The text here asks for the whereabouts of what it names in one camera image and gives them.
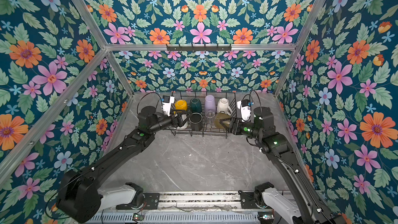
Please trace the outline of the yellow plastic cup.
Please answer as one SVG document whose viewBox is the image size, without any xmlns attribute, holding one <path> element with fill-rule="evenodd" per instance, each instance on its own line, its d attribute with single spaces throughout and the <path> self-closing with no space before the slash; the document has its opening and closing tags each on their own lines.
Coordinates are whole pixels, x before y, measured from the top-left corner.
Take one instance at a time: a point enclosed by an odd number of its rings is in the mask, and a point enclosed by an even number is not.
<svg viewBox="0 0 398 224">
<path fill-rule="evenodd" d="M 188 104 L 185 100 L 178 100 L 175 103 L 175 110 L 186 111 L 188 109 Z"/>
</svg>

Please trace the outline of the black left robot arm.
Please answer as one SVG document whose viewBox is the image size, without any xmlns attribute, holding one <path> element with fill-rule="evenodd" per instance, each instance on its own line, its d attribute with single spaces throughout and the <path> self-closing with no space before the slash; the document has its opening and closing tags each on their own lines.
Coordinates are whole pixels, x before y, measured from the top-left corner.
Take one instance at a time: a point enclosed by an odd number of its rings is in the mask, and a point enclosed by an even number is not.
<svg viewBox="0 0 398 224">
<path fill-rule="evenodd" d="M 170 115 L 157 112 L 153 106 L 138 113 L 138 126 L 124 140 L 94 164 L 79 172 L 67 172 L 62 180 L 56 207 L 79 223 L 89 221 L 97 212 L 118 205 L 140 208 L 144 191 L 135 183 L 102 190 L 102 184 L 132 157 L 154 141 L 158 131 L 184 126 L 190 112 L 174 110 Z"/>
</svg>

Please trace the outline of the black mug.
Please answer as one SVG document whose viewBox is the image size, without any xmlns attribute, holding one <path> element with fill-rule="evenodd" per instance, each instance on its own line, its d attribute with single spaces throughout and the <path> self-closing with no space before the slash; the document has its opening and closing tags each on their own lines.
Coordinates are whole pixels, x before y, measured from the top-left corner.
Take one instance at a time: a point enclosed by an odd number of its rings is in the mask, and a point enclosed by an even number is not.
<svg viewBox="0 0 398 224">
<path fill-rule="evenodd" d="M 201 131 L 203 128 L 203 116 L 199 113 L 193 113 L 189 118 L 192 131 Z"/>
</svg>

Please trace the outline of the lilac plastic cup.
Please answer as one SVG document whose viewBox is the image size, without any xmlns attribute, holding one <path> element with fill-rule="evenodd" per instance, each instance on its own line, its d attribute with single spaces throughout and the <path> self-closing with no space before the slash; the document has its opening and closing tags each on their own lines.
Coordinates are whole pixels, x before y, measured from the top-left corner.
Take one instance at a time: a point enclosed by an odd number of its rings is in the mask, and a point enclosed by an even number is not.
<svg viewBox="0 0 398 224">
<path fill-rule="evenodd" d="M 215 97 L 213 95 L 207 95 L 205 97 L 205 104 L 204 104 L 204 109 L 205 109 L 205 114 L 208 112 L 213 112 L 216 113 L 216 103 L 215 103 Z"/>
</svg>

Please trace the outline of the cream ceramic mug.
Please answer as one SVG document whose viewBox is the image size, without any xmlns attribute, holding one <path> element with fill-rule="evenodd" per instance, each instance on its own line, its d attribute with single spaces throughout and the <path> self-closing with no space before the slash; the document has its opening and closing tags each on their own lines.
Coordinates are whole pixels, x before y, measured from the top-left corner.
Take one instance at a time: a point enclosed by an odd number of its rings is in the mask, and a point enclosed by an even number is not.
<svg viewBox="0 0 398 224">
<path fill-rule="evenodd" d="M 221 98 L 217 104 L 217 113 L 224 113 L 229 116 L 232 115 L 232 109 L 230 107 L 229 100 L 227 98 Z"/>
</svg>

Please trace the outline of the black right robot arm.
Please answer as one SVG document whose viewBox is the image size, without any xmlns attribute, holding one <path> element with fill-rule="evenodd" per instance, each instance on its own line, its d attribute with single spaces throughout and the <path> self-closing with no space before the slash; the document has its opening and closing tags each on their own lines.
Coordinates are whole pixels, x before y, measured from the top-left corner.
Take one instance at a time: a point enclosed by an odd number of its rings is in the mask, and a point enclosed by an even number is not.
<svg viewBox="0 0 398 224">
<path fill-rule="evenodd" d="M 277 168 L 286 182 L 294 201 L 279 193 L 272 183 L 263 183 L 255 187 L 254 197 L 258 206 L 268 206 L 274 211 L 275 224 L 344 224 L 342 215 L 332 213 L 322 201 L 306 171 L 299 165 L 298 159 L 288 139 L 276 131 L 274 116 L 268 107 L 257 107 L 253 121 L 239 118 L 224 118 L 215 121 L 223 129 L 234 135 L 244 135 L 253 139 L 269 161 Z"/>
</svg>

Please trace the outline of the clear glass cup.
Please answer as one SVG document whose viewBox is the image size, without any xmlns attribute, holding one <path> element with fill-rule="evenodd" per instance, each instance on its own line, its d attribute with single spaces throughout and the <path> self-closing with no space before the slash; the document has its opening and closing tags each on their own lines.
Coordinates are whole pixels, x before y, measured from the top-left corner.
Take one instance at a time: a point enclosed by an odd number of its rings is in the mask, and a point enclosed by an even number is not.
<svg viewBox="0 0 398 224">
<path fill-rule="evenodd" d="M 207 111 L 205 114 L 206 117 L 206 127 L 212 128 L 216 113 L 213 111 Z"/>
</svg>

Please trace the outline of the olive green glass cup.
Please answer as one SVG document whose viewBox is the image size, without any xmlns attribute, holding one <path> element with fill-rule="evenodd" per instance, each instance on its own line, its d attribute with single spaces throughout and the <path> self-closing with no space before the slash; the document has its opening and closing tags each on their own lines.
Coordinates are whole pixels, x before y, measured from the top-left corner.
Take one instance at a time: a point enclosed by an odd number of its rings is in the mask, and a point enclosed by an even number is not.
<svg viewBox="0 0 398 224">
<path fill-rule="evenodd" d="M 214 126 L 216 128 L 219 129 L 224 129 L 226 130 L 226 128 L 230 125 L 230 124 L 223 124 L 222 123 L 222 119 L 224 118 L 230 118 L 231 116 L 224 114 L 224 113 L 217 113 L 214 119 Z"/>
</svg>

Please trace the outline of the cream and green mug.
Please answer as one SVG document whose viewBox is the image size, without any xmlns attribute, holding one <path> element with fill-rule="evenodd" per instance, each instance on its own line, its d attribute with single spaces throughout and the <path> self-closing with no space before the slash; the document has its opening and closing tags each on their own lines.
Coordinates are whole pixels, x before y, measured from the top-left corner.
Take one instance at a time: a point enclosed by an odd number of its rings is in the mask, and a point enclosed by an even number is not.
<svg viewBox="0 0 398 224">
<path fill-rule="evenodd" d="M 199 100 L 199 98 L 192 98 L 190 100 L 190 110 L 193 113 L 199 113 L 199 114 L 202 113 L 202 103 Z"/>
</svg>

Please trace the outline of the red and white mug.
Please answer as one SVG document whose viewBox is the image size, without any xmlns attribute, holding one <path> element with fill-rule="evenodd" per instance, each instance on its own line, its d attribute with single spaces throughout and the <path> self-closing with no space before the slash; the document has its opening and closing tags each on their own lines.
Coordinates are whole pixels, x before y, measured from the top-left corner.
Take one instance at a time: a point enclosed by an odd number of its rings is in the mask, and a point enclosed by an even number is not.
<svg viewBox="0 0 398 224">
<path fill-rule="evenodd" d="M 184 130 L 188 127 L 187 115 L 182 115 L 181 118 L 183 125 L 181 127 L 177 127 L 177 130 Z"/>
</svg>

